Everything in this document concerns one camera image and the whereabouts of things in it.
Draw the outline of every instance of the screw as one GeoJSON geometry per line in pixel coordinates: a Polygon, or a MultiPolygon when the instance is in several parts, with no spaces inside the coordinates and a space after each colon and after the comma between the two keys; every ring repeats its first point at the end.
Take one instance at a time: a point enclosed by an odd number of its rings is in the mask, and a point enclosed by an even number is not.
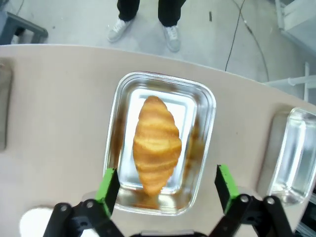
{"type": "Polygon", "coordinates": [[[267,198],[267,203],[273,205],[275,203],[272,197],[267,198]]]}
{"type": "Polygon", "coordinates": [[[92,206],[93,206],[93,202],[89,201],[89,202],[87,203],[87,208],[91,208],[92,206]]]}
{"type": "Polygon", "coordinates": [[[241,197],[240,197],[240,200],[241,200],[242,202],[248,202],[248,201],[249,201],[249,199],[248,199],[247,196],[241,196],[241,197]]]}
{"type": "Polygon", "coordinates": [[[67,210],[67,206],[66,205],[62,205],[60,208],[61,211],[66,211],[67,210]]]}

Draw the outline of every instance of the green tape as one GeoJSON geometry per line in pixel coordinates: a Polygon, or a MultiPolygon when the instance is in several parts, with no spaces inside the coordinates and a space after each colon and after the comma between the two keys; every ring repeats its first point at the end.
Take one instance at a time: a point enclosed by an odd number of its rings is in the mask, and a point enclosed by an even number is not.
{"type": "Polygon", "coordinates": [[[229,195],[230,195],[230,198],[227,202],[227,205],[226,205],[226,208],[224,211],[224,213],[227,214],[229,208],[232,206],[233,200],[239,196],[239,191],[238,191],[238,188],[234,182],[234,179],[233,179],[231,173],[229,172],[227,165],[222,164],[219,166],[219,169],[221,170],[221,173],[224,177],[224,180],[225,180],[225,183],[226,183],[229,195]]]}
{"type": "Polygon", "coordinates": [[[111,217],[111,212],[109,211],[109,208],[105,202],[105,197],[107,196],[107,193],[109,191],[109,186],[114,174],[114,169],[113,168],[108,168],[105,172],[105,175],[103,176],[103,180],[100,184],[99,190],[95,196],[95,200],[98,203],[103,204],[104,211],[107,214],[107,216],[110,218],[111,217]]]}

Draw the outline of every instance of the croissant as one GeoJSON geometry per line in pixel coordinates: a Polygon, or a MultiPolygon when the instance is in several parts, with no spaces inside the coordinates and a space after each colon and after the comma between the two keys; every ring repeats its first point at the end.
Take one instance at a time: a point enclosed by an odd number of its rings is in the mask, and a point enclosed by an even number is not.
{"type": "Polygon", "coordinates": [[[144,192],[157,195],[167,184],[182,149],[179,130],[167,106],[149,96],[140,111],[133,156],[144,192]]]}

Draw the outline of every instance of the floor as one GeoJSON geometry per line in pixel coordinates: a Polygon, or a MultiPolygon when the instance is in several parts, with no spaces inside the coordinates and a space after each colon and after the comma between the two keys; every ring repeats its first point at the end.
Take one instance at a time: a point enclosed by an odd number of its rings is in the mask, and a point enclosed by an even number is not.
{"type": "MultiPolygon", "coordinates": [[[[17,13],[23,0],[10,0],[6,9],[17,13]]],[[[117,43],[106,40],[115,23],[117,0],[25,0],[19,16],[49,32],[47,43],[112,47],[188,61],[224,70],[239,9],[233,0],[187,0],[178,23],[182,47],[170,52],[158,21],[158,0],[142,0],[126,35],[117,43]]],[[[300,77],[306,54],[282,36],[276,10],[267,0],[246,0],[242,13],[264,53],[269,79],[300,77]]],[[[267,82],[261,54],[244,23],[239,22],[228,72],[267,82]]]]}

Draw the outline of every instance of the person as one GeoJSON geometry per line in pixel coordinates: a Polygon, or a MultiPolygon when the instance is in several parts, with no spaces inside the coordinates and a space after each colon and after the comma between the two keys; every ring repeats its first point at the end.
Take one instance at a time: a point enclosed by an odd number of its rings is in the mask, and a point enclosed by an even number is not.
{"type": "MultiPolygon", "coordinates": [[[[109,42],[118,41],[131,24],[138,11],[140,0],[118,0],[118,20],[109,31],[109,42]]],[[[177,52],[180,50],[180,39],[177,23],[181,16],[181,7],[185,0],[159,0],[158,19],[163,25],[163,32],[168,48],[177,52]]]]}

